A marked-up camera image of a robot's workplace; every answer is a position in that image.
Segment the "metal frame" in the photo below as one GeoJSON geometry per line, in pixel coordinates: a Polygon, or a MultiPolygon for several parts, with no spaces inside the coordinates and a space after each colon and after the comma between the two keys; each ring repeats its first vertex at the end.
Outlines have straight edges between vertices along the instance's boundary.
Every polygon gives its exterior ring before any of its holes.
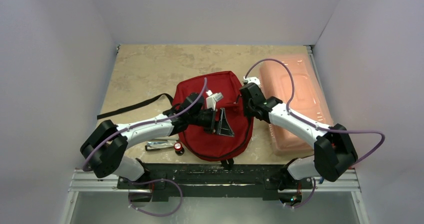
{"type": "MultiPolygon", "coordinates": [[[[319,86],[322,88],[321,80],[317,71],[316,63],[312,53],[311,46],[306,46],[309,59],[313,66],[316,78],[319,86]]],[[[364,201],[361,195],[361,187],[358,182],[358,176],[354,169],[347,170],[340,178],[335,182],[329,182],[324,180],[322,184],[318,184],[320,177],[316,176],[316,192],[350,192],[352,195],[352,201],[356,210],[356,214],[360,224],[369,224],[368,214],[364,205],[364,201]]],[[[82,170],[75,170],[72,176],[72,180],[69,185],[68,195],[66,199],[65,208],[63,210],[60,224],[70,224],[72,216],[74,214],[75,205],[80,192],[131,192],[131,193],[149,193],[148,189],[118,189],[119,177],[116,175],[109,175],[102,179],[97,178],[93,172],[84,172],[82,170]]],[[[296,192],[295,189],[285,189],[278,191],[279,193],[292,193],[296,192]]]]}

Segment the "black zipper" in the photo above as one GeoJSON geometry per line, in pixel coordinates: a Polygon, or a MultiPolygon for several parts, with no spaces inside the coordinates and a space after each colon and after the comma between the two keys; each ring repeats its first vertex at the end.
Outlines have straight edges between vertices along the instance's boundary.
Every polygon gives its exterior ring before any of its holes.
{"type": "Polygon", "coordinates": [[[246,134],[244,135],[244,140],[243,140],[243,142],[241,143],[241,145],[239,145],[239,146],[237,146],[234,150],[232,150],[232,151],[230,151],[230,152],[228,152],[227,154],[224,154],[224,155],[222,155],[222,156],[219,156],[219,157],[216,157],[216,156],[208,156],[208,155],[202,155],[202,154],[199,154],[199,153],[197,153],[197,152],[195,152],[191,147],[190,147],[190,144],[187,142],[187,138],[186,138],[186,132],[185,131],[183,131],[182,132],[182,135],[184,136],[184,139],[185,139],[185,146],[194,154],[194,155],[196,155],[196,156],[198,156],[198,157],[203,157],[203,158],[209,158],[209,159],[223,159],[223,158],[225,158],[226,156],[229,156],[229,155],[231,155],[231,154],[233,154],[234,152],[236,152],[236,151],[238,151],[239,149],[241,149],[242,147],[244,147],[245,145],[247,145],[249,142],[247,141],[247,139],[248,139],[248,135],[249,135],[249,131],[250,131],[250,129],[251,129],[251,125],[252,125],[252,118],[249,118],[249,117],[246,117],[247,118],[247,122],[248,122],[248,128],[247,128],[247,131],[246,131],[246,134]]]}

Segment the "small bottle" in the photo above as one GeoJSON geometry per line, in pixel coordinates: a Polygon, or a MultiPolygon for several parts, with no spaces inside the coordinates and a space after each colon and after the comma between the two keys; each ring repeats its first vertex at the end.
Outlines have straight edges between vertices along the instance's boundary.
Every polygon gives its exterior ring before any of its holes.
{"type": "Polygon", "coordinates": [[[175,149],[175,153],[178,156],[182,156],[184,154],[184,148],[183,148],[183,145],[181,145],[181,143],[175,142],[175,144],[173,145],[173,148],[175,149]]]}

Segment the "backpack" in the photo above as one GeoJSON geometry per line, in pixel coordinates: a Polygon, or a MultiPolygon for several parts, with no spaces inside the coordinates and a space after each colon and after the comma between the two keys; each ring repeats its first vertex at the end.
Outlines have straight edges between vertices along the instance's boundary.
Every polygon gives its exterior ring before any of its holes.
{"type": "MultiPolygon", "coordinates": [[[[240,98],[239,91],[242,84],[232,71],[220,71],[184,80],[176,86],[174,98],[169,94],[162,93],[140,103],[100,114],[97,119],[147,106],[158,100],[162,95],[165,95],[172,106],[175,107],[181,104],[191,93],[198,93],[204,84],[204,78],[207,78],[209,90],[213,93],[222,93],[223,99],[216,103],[216,109],[225,108],[226,120],[234,132],[234,137],[211,134],[205,132],[203,127],[196,125],[189,125],[178,136],[185,147],[194,155],[205,161],[221,161],[222,166],[229,170],[234,164],[233,158],[247,148],[253,132],[253,117],[246,117],[243,112],[243,100],[240,98]]],[[[203,97],[206,99],[208,96],[203,93],[203,97]]]]}

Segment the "table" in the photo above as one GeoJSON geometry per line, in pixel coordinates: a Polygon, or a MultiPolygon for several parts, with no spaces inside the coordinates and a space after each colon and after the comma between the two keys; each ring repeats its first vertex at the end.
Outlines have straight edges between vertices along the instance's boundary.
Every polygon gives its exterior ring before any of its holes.
{"type": "MultiPolygon", "coordinates": [[[[232,71],[240,81],[256,61],[273,55],[308,53],[306,46],[277,45],[121,45],[104,99],[101,113],[133,105],[161,93],[174,96],[179,82],[220,71],[232,71]]],[[[258,68],[250,76],[258,77],[258,68]]],[[[165,97],[146,106],[109,117],[115,124],[126,124],[155,117],[169,109],[165,97]]],[[[187,148],[182,156],[173,149],[146,152],[138,144],[125,153],[146,163],[211,163],[193,155],[187,148]]],[[[268,124],[254,120],[247,149],[234,158],[235,164],[285,164],[298,153],[276,156],[271,147],[268,124]]]]}

